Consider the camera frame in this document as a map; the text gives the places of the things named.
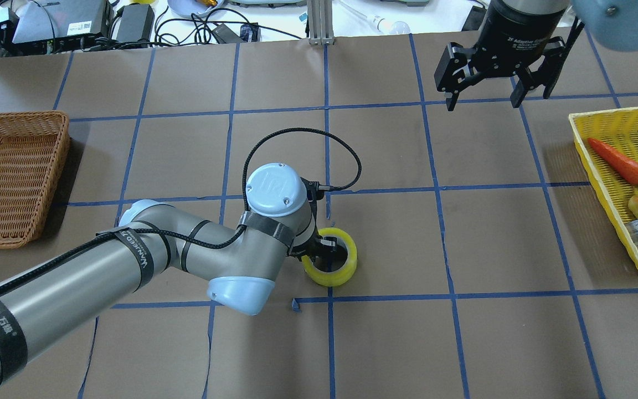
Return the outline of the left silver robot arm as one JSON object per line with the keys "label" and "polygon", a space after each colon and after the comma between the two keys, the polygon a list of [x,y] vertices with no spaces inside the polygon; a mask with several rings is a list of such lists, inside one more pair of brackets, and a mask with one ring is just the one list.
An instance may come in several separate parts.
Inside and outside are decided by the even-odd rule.
{"label": "left silver robot arm", "polygon": [[333,187],[272,162],[244,175],[243,189],[236,229],[141,200],[119,227],[0,282],[0,386],[168,268],[207,280],[211,300],[257,315],[286,257],[322,252],[314,201]]}

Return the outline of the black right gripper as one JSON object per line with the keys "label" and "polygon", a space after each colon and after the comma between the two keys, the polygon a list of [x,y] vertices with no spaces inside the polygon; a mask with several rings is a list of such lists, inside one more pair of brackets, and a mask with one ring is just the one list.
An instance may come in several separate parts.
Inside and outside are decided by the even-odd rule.
{"label": "black right gripper", "polygon": [[512,108],[539,86],[549,99],[585,23],[575,17],[567,39],[554,36],[569,1],[491,1],[472,47],[450,42],[434,73],[448,112],[459,96],[484,79],[516,76]]}

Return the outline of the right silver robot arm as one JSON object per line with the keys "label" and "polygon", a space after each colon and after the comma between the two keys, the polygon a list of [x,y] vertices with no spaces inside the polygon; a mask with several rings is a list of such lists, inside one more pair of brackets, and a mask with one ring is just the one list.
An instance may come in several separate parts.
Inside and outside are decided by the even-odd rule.
{"label": "right silver robot arm", "polygon": [[453,111],[467,88],[516,76],[514,108],[537,88],[548,99],[585,29],[610,50],[638,51],[638,1],[491,1],[476,43],[446,46],[434,72],[436,90]]}

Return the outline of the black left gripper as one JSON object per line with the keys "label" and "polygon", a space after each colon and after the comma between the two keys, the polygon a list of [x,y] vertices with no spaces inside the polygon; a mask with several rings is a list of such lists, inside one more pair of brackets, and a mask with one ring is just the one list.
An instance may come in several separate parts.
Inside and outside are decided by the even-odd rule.
{"label": "black left gripper", "polygon": [[289,256],[297,259],[308,256],[315,260],[316,268],[338,268],[339,250],[337,238],[322,237],[317,230],[316,224],[317,203],[324,199],[325,192],[327,192],[329,187],[319,184],[317,181],[309,180],[304,180],[303,184],[306,189],[307,204],[311,216],[308,225],[294,237]]}

